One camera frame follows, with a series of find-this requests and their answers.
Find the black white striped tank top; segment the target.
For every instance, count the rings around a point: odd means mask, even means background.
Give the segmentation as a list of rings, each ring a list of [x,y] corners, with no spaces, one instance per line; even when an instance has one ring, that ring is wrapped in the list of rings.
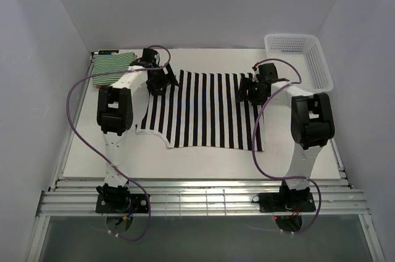
[[[208,146],[263,152],[265,126],[263,122],[255,125],[261,106],[236,100],[240,81],[252,76],[181,70],[177,86],[150,97],[136,132],[158,136],[167,148]]]

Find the green white striped tank top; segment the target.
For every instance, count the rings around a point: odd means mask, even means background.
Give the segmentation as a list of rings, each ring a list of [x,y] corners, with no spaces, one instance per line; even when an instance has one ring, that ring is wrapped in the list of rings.
[[[97,54],[93,61],[93,74],[119,72],[127,70],[129,65],[137,59],[134,52]],[[123,74],[100,75],[93,77],[93,86],[101,87],[111,85],[121,78]]]

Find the red white striped tank top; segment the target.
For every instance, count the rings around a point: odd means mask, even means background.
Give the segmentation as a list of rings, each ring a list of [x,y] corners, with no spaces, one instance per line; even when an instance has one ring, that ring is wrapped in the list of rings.
[[[113,88],[112,85],[101,85],[101,86],[94,86],[97,90],[111,90]]]

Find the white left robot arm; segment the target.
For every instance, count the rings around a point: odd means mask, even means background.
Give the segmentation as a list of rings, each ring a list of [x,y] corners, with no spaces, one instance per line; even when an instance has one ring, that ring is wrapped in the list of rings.
[[[151,96],[164,95],[168,86],[178,85],[170,62],[160,65],[158,48],[162,47],[144,48],[142,56],[129,65],[126,73],[113,84],[100,87],[98,93],[97,123],[103,133],[105,157],[110,166],[106,169],[104,185],[96,190],[106,204],[120,213],[131,205],[128,179],[120,170],[128,133],[143,120]]]

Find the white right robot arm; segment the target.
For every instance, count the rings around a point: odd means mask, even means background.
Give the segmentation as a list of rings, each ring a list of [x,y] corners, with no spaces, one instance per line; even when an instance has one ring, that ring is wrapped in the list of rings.
[[[280,78],[276,61],[269,58],[257,62],[252,68],[254,76],[241,78],[236,100],[265,109],[276,99],[290,108],[294,151],[286,175],[278,178],[281,187],[277,199],[283,209],[292,211],[308,200],[314,182],[310,178],[312,169],[322,148],[334,137],[335,124],[329,96],[301,89],[300,74],[295,81]]]

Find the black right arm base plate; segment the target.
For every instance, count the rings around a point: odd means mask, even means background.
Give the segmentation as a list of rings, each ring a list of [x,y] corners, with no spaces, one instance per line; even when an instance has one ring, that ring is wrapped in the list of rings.
[[[259,205],[261,213],[316,211],[309,187],[302,190],[290,189],[285,181],[281,182],[279,191],[258,193],[252,197],[251,202]]]

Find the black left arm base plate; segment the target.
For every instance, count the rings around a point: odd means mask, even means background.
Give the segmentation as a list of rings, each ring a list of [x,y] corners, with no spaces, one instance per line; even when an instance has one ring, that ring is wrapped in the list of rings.
[[[131,193],[127,187],[97,186],[96,213],[148,213],[148,197],[143,193]]]

